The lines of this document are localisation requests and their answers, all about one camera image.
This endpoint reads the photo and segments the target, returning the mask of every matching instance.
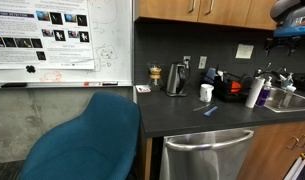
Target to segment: kitchen counter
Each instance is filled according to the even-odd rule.
[[[161,137],[212,130],[262,126],[293,121],[304,121],[305,111],[275,113],[266,107],[253,109],[244,102],[224,102],[212,97],[213,105],[199,110],[194,108],[205,105],[199,100],[199,87],[187,86],[186,97],[169,97],[164,91],[138,93],[138,104],[142,113],[142,126],[146,137]],[[204,112],[218,107],[210,117]]]

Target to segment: lower cabinet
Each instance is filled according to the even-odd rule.
[[[305,153],[305,121],[261,126],[238,180],[283,179],[301,153]]]

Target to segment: white mug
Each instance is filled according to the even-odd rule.
[[[200,88],[200,100],[204,102],[210,102],[212,98],[212,90],[214,87],[210,84],[201,84]]]

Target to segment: gray wall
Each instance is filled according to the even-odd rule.
[[[272,35],[272,31],[264,30],[141,19],[135,23],[135,83],[147,83],[149,61],[165,64],[162,79],[166,82],[170,64],[181,62],[184,55],[192,56],[191,84],[199,83],[201,72],[217,64],[221,70],[239,76],[253,75],[255,69],[268,62],[273,70],[285,66],[290,72],[305,73],[305,38],[290,57],[287,48],[274,48],[266,57],[263,44]],[[250,60],[235,58],[239,43],[254,45]],[[205,70],[197,69],[201,55],[208,57]]]
[[[0,90],[0,162],[25,159],[46,131],[83,112],[95,92],[132,99],[132,87]]]

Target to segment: dishwasher handle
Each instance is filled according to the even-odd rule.
[[[176,151],[204,151],[204,150],[221,149],[235,145],[237,143],[240,143],[242,141],[245,141],[253,137],[254,131],[244,130],[244,132],[247,133],[246,136],[225,142],[219,142],[213,144],[188,145],[188,144],[176,144],[174,142],[171,142],[170,140],[165,143],[165,146]]]

